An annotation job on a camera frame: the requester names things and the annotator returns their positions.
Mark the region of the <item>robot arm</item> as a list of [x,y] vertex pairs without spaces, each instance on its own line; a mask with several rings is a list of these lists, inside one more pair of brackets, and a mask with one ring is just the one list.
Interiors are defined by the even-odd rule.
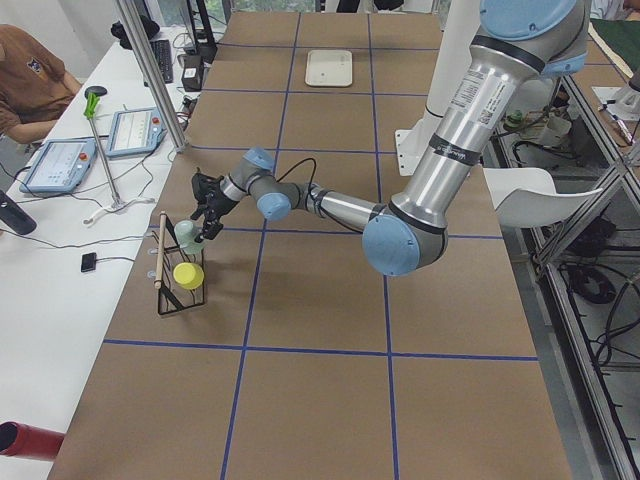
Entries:
[[203,225],[195,242],[215,238],[222,217],[251,197],[268,221],[299,209],[360,231],[368,262],[384,275],[405,275],[434,263],[447,247],[446,211],[517,89],[532,78],[583,67],[590,8],[588,1],[452,2],[444,37],[465,39],[467,70],[401,192],[377,204],[313,181],[277,180],[273,158],[255,147],[198,195],[192,217]]

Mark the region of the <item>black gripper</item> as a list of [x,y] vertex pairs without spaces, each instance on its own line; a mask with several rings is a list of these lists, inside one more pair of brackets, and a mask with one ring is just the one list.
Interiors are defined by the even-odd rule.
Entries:
[[197,207],[190,219],[196,221],[200,217],[203,218],[194,241],[202,243],[204,239],[213,240],[223,229],[219,220],[235,208],[235,201],[229,199],[220,189],[197,190],[194,197]]

